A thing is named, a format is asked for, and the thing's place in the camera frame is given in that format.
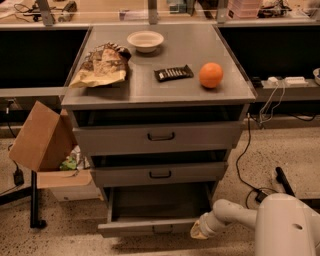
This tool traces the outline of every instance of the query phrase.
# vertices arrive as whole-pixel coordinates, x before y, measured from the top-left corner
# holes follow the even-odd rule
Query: white cable
[[[270,105],[271,105],[271,103],[272,103],[272,97],[273,97],[274,93],[277,91],[277,89],[278,89],[279,86],[280,86],[279,81],[277,81],[277,87],[276,87],[276,88],[273,90],[273,92],[271,93],[271,95],[270,95],[269,99],[267,100],[266,104],[260,109],[260,112],[259,112],[259,118],[260,118],[259,123],[260,123],[260,124],[263,124],[263,123],[265,123],[265,122],[270,121],[270,120],[272,119],[272,117],[273,117],[273,110],[281,104],[282,98],[283,98],[283,96],[284,96],[284,94],[285,94],[285,91],[286,91],[286,86],[285,86],[285,84],[284,84],[283,82],[282,82],[282,85],[283,85],[283,86],[282,86],[282,95],[281,95],[281,97],[280,97],[280,100],[279,100],[278,104],[275,105],[275,106],[271,109],[270,117],[269,117],[268,119],[263,120],[263,115],[265,115],[265,114],[267,113],[267,111],[269,110],[269,107],[270,107]]]

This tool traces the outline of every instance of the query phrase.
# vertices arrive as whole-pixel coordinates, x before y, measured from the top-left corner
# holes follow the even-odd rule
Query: small bowl
[[[320,85],[320,68],[313,70],[314,80]]]
[[[162,44],[164,38],[161,34],[153,31],[139,31],[130,34],[127,38],[129,44],[136,47],[137,51],[150,53]]]

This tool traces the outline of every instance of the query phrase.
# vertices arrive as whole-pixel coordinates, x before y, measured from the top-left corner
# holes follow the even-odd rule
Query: speckled floor
[[[251,145],[239,162],[243,179],[256,187],[279,189],[274,169],[282,167],[297,197],[320,198],[320,120],[312,122],[272,120],[266,129],[252,122]],[[13,139],[0,130],[0,193],[13,187],[15,165],[7,148]],[[250,188],[238,179],[235,162],[248,142],[248,131],[229,158],[229,168],[219,183],[214,199],[225,198],[245,205]],[[23,169],[25,186],[30,172]],[[41,190],[40,215],[48,226],[30,229],[30,198],[0,206],[0,255],[254,255],[254,233],[232,225],[211,240],[198,241],[189,234],[152,237],[103,238],[97,225],[106,220],[106,206],[98,199],[58,202],[50,190]],[[252,193],[250,208],[257,208]]]

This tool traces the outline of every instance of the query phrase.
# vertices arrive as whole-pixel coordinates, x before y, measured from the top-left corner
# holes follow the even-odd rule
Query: crumpled snack bag
[[[126,80],[131,54],[127,48],[107,43],[85,57],[69,87],[96,87]]]

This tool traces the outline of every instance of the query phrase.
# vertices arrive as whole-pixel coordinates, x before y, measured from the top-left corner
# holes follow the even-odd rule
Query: drawer handle
[[[163,231],[160,231],[160,230],[157,231],[156,227],[152,226],[152,232],[155,235],[172,234],[173,233],[173,225],[170,225],[170,229],[169,230],[163,230]]]
[[[176,135],[172,132],[168,136],[153,136],[152,134],[148,133],[148,139],[150,141],[162,141],[162,140],[173,140]]]
[[[169,170],[169,173],[167,175],[153,175],[152,172],[149,172],[149,177],[151,179],[168,179],[172,175],[171,171]]]

